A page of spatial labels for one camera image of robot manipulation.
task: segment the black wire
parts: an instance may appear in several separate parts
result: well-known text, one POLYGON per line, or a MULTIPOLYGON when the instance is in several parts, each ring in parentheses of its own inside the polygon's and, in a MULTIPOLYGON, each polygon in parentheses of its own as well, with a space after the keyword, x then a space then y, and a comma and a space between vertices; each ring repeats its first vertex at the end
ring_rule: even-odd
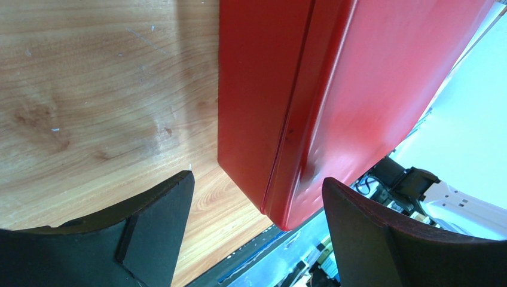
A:
POLYGON ((368 183, 368 180, 369 180, 369 176, 366 177, 366 180, 365 180, 365 185, 366 187, 368 188, 368 194, 371 192, 371 188, 369 187, 369 183, 368 183))
POLYGON ((361 191, 360 186, 359 186, 359 183, 363 180, 363 178, 364 178, 364 177, 365 177, 365 175, 361 176, 361 177, 358 179, 358 181, 356 182, 356 184, 354 185, 354 187, 356 188, 356 191, 357 191, 359 194, 361 194, 362 196, 367 196, 367 195, 369 194, 369 192, 368 192, 368 193, 363 193, 363 192, 361 191))
POLYGON ((368 181, 368 184, 372 184, 374 182, 377 182, 377 181, 375 179, 372 179, 371 181, 368 181))

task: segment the white plastic part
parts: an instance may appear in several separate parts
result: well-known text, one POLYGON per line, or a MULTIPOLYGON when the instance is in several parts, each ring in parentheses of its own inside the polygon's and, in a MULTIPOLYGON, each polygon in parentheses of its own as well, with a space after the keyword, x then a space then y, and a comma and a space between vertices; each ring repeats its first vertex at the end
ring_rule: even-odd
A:
POLYGON ((305 273, 303 276, 301 276, 301 278, 298 280, 298 282, 294 283, 294 285, 292 285, 292 287, 306 287, 308 285, 306 285, 306 283, 308 281, 310 281, 311 279, 311 275, 307 273, 305 273))
POLYGON ((469 196, 441 181, 426 192, 421 207, 444 229, 460 234, 507 240, 507 210, 469 196))
POLYGON ((320 267, 329 276, 329 278, 334 278, 336 275, 338 275, 338 267, 336 265, 336 257, 334 256, 334 252, 331 252, 329 254, 322 265, 320 265, 320 267))

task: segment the red box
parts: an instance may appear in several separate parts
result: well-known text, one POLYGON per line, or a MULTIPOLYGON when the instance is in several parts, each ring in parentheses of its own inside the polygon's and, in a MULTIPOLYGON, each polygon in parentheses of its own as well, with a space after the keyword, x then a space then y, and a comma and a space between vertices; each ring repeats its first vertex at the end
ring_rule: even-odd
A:
POLYGON ((220 1, 218 161, 290 230, 403 140, 493 0, 220 1))

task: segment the wood grain surface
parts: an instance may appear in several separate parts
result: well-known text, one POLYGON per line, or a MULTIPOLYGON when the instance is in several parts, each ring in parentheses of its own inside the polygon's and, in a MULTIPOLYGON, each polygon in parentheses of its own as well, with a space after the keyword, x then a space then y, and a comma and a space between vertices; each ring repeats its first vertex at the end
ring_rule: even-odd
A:
POLYGON ((0 5, 1 228, 58 226, 191 169, 183 286, 271 224, 216 162, 218 0, 0 5))

